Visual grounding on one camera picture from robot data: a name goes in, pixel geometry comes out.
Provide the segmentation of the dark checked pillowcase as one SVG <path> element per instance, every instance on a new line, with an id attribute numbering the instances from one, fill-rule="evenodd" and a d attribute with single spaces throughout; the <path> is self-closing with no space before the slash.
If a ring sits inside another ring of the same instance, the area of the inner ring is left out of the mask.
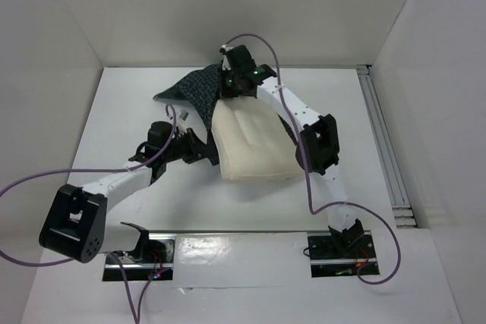
<path id="1" fill-rule="evenodd" d="M 156 101 L 189 102 L 199 114 L 207 130 L 207 143 L 215 143 L 211 127 L 216 102 L 219 99 L 219 69 L 219 64 L 210 64 L 205 68 L 192 71 L 173 86 L 153 97 Z"/>

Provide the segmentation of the cream pillow with bear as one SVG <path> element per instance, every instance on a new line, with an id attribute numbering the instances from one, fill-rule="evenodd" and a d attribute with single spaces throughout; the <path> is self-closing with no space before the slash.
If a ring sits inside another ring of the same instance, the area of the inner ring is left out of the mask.
<path id="1" fill-rule="evenodd" d="M 277 113 L 259 99 L 218 100 L 211 132 L 228 181 L 282 181 L 301 174 L 292 138 Z"/>

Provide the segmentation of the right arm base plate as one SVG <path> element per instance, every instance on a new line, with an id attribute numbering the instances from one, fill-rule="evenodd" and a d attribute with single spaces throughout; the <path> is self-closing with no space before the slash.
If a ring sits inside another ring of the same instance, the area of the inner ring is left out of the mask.
<path id="1" fill-rule="evenodd" d="M 379 275 L 377 254 L 369 231 L 350 250 L 340 253 L 333 245 L 329 232 L 309 233 L 302 253 L 309 259 L 312 278 Z"/>

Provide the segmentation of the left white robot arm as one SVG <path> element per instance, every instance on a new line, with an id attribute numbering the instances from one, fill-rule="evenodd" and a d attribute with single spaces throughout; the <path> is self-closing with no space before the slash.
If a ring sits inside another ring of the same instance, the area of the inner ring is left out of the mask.
<path id="1" fill-rule="evenodd" d="M 56 192 L 39 234 L 39 244 L 80 263 L 100 253 L 108 230 L 108 212 L 139 190 L 154 184 L 170 162 L 192 164 L 209 159 L 216 164 L 217 149 L 211 131 L 203 142 L 188 128 L 180 131 L 156 121 L 128 163 L 109 175 L 83 186 L 65 184 Z"/>

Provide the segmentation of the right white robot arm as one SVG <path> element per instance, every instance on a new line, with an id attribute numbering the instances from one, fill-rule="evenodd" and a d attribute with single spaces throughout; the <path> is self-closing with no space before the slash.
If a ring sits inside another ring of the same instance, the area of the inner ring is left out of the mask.
<path id="1" fill-rule="evenodd" d="M 295 158 L 305 172 L 306 182 L 314 181 L 332 203 L 347 200 L 339 176 L 339 137 L 336 119 L 310 109 L 282 84 L 278 70 L 257 65 L 247 47 L 220 48 L 222 62 L 219 94 L 223 99 L 253 96 L 270 107 L 294 129 Z"/>

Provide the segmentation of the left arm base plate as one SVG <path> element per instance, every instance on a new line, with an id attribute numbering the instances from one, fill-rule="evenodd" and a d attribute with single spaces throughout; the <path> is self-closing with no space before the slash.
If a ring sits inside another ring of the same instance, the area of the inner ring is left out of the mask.
<path id="1" fill-rule="evenodd" d="M 152 278 L 156 282 L 173 280 L 175 258 L 175 234 L 149 232 L 143 244 L 132 251 L 115 251 L 116 259 L 106 257 L 103 281 L 121 282 L 122 268 L 129 282 L 146 282 Z"/>

